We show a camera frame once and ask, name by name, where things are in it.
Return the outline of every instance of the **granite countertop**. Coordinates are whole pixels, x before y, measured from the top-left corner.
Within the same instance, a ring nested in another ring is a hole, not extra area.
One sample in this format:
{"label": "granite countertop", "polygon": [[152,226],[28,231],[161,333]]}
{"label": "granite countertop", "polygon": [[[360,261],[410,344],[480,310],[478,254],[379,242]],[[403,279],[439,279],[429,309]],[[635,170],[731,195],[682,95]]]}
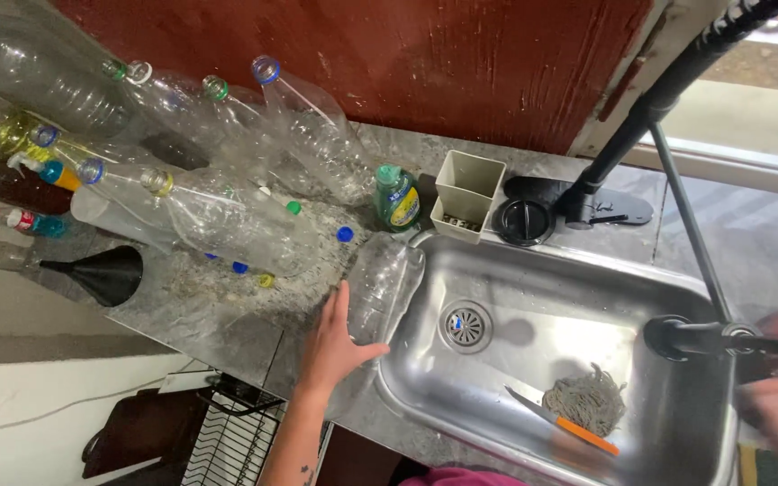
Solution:
{"label": "granite countertop", "polygon": [[[425,175],[438,173],[449,149],[506,162],[507,176],[547,176],[572,181],[589,163],[381,126],[362,125],[358,130],[366,149],[378,158],[416,168]],[[685,183],[702,232],[708,236],[711,258],[735,318],[754,322],[777,311],[778,248],[775,246],[778,241],[771,245],[767,240],[748,236],[753,232],[758,236],[762,232],[777,231],[778,210],[770,210],[770,206],[778,204],[778,194],[688,178]],[[697,277],[692,249],[674,199],[665,186],[663,173],[618,166],[605,187],[649,201],[654,207],[653,220],[645,226],[597,225],[586,232],[560,226],[548,244],[661,266]],[[284,200],[278,191],[273,195]],[[367,211],[351,212],[325,202],[300,201],[302,214],[314,221],[320,233],[316,245],[321,259],[301,275],[277,279],[272,289],[259,287],[254,272],[233,273],[229,267],[231,262],[208,260],[201,253],[189,250],[163,255],[153,248],[80,224],[74,225],[75,231],[61,240],[38,238],[34,245],[36,253],[50,260],[76,260],[118,245],[132,244],[144,255],[147,269],[145,281],[135,296],[121,306],[103,309],[62,275],[42,270],[34,278],[72,300],[98,307],[113,320],[171,348],[288,398],[296,381],[303,337],[314,315],[330,288],[353,266],[356,248],[375,230]],[[747,216],[742,212],[745,205],[754,207],[755,212]],[[733,224],[724,224],[724,220]],[[353,241],[345,244],[335,239],[339,226],[354,230]],[[757,258],[775,262],[773,273],[765,273],[769,275],[766,282],[745,278],[746,265],[741,263]],[[428,465],[485,467],[531,484],[551,483],[527,469],[396,416],[373,388],[336,422]]]}

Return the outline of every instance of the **stainless steel sink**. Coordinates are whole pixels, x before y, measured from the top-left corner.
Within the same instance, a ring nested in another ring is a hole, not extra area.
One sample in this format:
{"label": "stainless steel sink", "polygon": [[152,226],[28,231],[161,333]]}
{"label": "stainless steel sink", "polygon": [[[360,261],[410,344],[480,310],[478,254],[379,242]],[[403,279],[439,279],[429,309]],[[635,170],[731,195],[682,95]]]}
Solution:
{"label": "stainless steel sink", "polygon": [[[426,232],[412,244],[425,251],[425,278],[375,380],[397,414],[570,484],[728,483],[733,359],[671,362],[641,334],[653,315],[714,320],[700,281],[492,234],[474,246]],[[607,437],[617,457],[552,428],[503,388],[547,390],[590,362],[627,383],[627,412]]]}

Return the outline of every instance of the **red wall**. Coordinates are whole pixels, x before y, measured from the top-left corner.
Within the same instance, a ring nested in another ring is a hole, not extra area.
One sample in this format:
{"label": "red wall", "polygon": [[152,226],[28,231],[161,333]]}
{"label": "red wall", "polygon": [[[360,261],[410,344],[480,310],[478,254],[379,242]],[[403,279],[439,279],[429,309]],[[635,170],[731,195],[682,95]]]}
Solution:
{"label": "red wall", "polygon": [[270,54],[351,120],[565,153],[650,0],[54,0],[124,61],[256,88]]}

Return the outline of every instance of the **sink drain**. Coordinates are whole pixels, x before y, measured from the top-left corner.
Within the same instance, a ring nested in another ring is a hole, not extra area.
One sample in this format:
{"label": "sink drain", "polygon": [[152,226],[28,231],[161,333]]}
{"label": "sink drain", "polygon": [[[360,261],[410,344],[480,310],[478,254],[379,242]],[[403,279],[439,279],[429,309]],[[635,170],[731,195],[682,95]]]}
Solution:
{"label": "sink drain", "polygon": [[450,348],[475,353],[491,342],[491,318],[479,304],[459,301],[443,311],[441,334]]}

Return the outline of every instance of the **kitchen knife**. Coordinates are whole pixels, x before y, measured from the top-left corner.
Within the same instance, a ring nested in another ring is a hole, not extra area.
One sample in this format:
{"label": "kitchen knife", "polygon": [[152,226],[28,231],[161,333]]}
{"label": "kitchen knife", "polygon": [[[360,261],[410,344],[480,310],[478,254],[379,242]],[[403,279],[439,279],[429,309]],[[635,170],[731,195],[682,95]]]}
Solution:
{"label": "kitchen knife", "polygon": [[571,421],[567,420],[566,418],[560,417],[554,412],[546,409],[546,407],[540,405],[542,403],[542,397],[545,395],[545,393],[540,392],[535,388],[527,387],[528,388],[527,392],[531,396],[530,398],[526,398],[522,396],[520,393],[513,390],[511,386],[505,383],[503,384],[503,387],[505,387],[506,391],[509,392],[510,395],[512,395],[513,399],[517,400],[519,403],[524,405],[528,410],[530,410],[534,414],[539,415],[540,417],[551,422],[552,424],[564,429],[565,431],[571,433],[572,435],[578,438],[581,438],[582,440],[592,444],[593,446],[605,450],[606,452],[614,454],[615,456],[620,453],[620,450],[617,448],[617,446],[611,444],[611,442],[602,439],[601,437],[595,435],[591,431],[588,431],[584,427],[580,425],[576,425]]}

